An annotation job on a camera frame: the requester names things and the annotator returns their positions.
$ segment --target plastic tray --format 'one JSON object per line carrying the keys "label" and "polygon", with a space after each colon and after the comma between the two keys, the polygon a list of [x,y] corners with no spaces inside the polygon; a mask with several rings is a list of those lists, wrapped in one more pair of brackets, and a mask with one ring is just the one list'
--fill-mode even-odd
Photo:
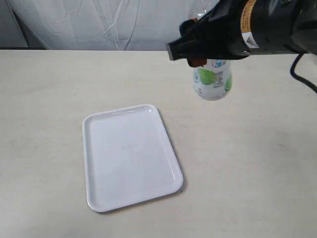
{"label": "plastic tray", "polygon": [[177,192],[183,175],[153,105],[88,116],[83,121],[87,201],[107,212]]}

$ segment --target white table surface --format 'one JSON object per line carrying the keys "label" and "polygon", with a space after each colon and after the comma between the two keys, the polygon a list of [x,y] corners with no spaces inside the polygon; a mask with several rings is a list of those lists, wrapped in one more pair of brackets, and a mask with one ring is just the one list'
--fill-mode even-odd
{"label": "white table surface", "polygon": [[[290,77],[294,57],[234,62],[233,91],[207,102],[166,52],[0,51],[0,237],[316,237],[317,103]],[[81,122],[144,103],[161,112],[184,190],[98,214]]]}

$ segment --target warning sticker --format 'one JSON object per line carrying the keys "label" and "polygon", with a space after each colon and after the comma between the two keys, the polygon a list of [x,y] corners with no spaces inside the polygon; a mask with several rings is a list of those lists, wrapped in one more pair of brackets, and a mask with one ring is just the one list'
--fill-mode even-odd
{"label": "warning sticker", "polygon": [[249,0],[244,6],[244,9],[241,15],[241,33],[242,33],[244,42],[250,49],[259,48],[251,31],[251,15],[252,15],[253,7],[256,2],[257,0]]}

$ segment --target black cable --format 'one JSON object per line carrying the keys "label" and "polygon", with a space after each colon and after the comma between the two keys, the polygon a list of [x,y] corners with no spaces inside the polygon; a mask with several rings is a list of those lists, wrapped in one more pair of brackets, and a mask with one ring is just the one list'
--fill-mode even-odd
{"label": "black cable", "polygon": [[294,60],[292,66],[291,66],[291,75],[293,76],[293,78],[295,78],[297,81],[300,81],[301,83],[304,83],[306,86],[308,86],[310,89],[312,89],[316,94],[317,94],[317,86],[314,85],[312,82],[308,81],[307,79],[297,75],[295,73],[295,68],[299,62],[299,60],[303,57],[303,54],[299,54],[296,59]]}

